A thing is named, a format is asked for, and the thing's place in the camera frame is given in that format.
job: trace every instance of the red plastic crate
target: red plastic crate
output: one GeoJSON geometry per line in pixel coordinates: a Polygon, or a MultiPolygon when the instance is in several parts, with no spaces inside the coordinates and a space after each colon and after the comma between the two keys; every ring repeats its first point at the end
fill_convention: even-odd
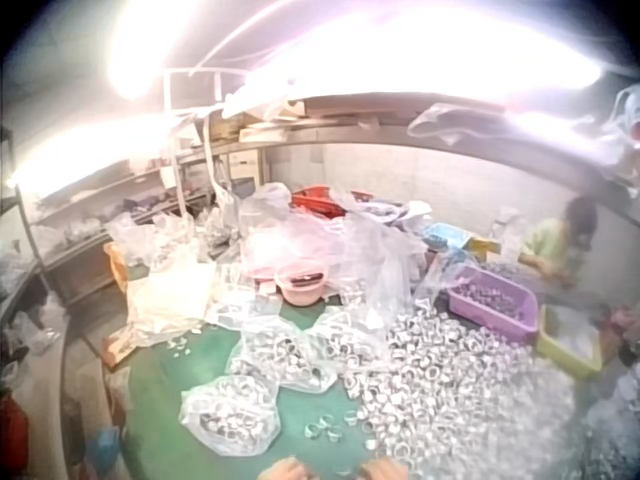
{"type": "MultiPolygon", "coordinates": [[[[292,203],[296,207],[307,208],[327,218],[341,217],[346,212],[329,197],[329,188],[326,185],[316,185],[294,192],[292,203]]],[[[373,195],[364,192],[351,193],[359,202],[368,202],[373,198],[373,195]]]]}

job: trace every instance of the green shirt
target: green shirt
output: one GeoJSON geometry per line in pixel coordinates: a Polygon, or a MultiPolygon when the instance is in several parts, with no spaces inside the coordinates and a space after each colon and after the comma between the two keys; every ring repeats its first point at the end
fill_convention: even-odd
{"type": "Polygon", "coordinates": [[[522,253],[541,257],[572,277],[584,263],[584,253],[568,247],[564,222],[557,218],[540,222],[524,242],[522,253]]]}

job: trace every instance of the green work surface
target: green work surface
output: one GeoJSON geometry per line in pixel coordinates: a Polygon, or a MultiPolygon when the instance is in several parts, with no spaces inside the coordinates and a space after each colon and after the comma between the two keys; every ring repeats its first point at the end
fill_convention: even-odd
{"type": "MultiPolygon", "coordinates": [[[[306,329],[323,311],[323,303],[308,308],[285,304],[281,316],[306,329]]],[[[342,478],[336,471],[355,471],[370,456],[364,449],[367,436],[342,420],[344,413],[356,409],[359,402],[348,399],[339,381],[322,395],[280,389],[282,428],[264,454],[222,457],[209,450],[178,421],[181,392],[223,375],[229,352],[240,336],[205,327],[201,335],[189,333],[186,337],[190,355],[183,350],[174,358],[176,349],[159,344],[138,350],[123,365],[131,367],[129,388],[134,409],[128,413],[122,450],[132,478],[250,480],[277,460],[294,455],[327,480],[342,478]],[[305,425],[316,423],[323,414],[333,415],[343,427],[341,441],[331,443],[326,434],[315,440],[305,438],[305,425]]]]}

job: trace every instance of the white wall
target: white wall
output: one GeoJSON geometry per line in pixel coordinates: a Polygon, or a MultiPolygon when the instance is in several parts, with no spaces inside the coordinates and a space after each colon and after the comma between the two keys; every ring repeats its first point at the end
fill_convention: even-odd
{"type": "MultiPolygon", "coordinates": [[[[267,151],[272,181],[291,189],[339,185],[378,197],[425,200],[436,220],[487,234],[501,206],[532,224],[562,214],[574,194],[555,183],[484,160],[433,150],[383,145],[311,145],[267,151]]],[[[599,211],[580,287],[611,301],[640,300],[640,229],[599,211]]]]}

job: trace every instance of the person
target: person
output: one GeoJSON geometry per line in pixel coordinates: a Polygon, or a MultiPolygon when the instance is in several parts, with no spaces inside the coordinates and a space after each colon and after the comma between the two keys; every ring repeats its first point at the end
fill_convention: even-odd
{"type": "MultiPolygon", "coordinates": [[[[365,463],[354,476],[354,480],[407,480],[408,478],[407,467],[389,457],[365,463]]],[[[262,472],[258,480],[318,480],[318,476],[295,457],[288,457],[277,461],[262,472]]]]}
{"type": "Polygon", "coordinates": [[[567,204],[562,219],[548,218],[536,226],[524,242],[519,261],[538,270],[549,283],[573,287],[597,227],[595,202],[576,197],[567,204]]]}

